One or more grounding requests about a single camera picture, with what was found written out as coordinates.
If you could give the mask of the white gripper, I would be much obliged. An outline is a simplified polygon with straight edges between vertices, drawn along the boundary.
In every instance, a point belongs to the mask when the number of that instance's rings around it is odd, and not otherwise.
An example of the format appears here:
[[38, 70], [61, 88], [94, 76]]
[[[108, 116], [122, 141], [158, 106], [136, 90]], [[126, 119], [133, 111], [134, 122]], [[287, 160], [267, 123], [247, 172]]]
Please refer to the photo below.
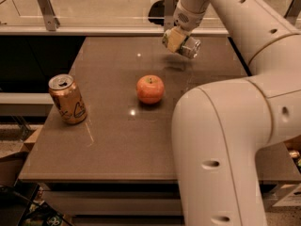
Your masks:
[[199, 27], [204, 15], [205, 11], [189, 11], [179, 2], [173, 14], [176, 26], [166, 31], [167, 49], [172, 53], [179, 53], [189, 36], [187, 32]]

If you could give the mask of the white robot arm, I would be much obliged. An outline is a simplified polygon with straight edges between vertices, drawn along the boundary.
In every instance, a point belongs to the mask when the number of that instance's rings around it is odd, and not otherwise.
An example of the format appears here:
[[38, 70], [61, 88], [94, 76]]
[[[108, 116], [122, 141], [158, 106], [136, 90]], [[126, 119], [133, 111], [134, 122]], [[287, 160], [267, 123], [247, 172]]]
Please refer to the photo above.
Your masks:
[[251, 75], [187, 91], [172, 118], [186, 226], [266, 226], [255, 156], [300, 134], [297, 28], [262, 0], [180, 0], [177, 25], [197, 27], [212, 5]]

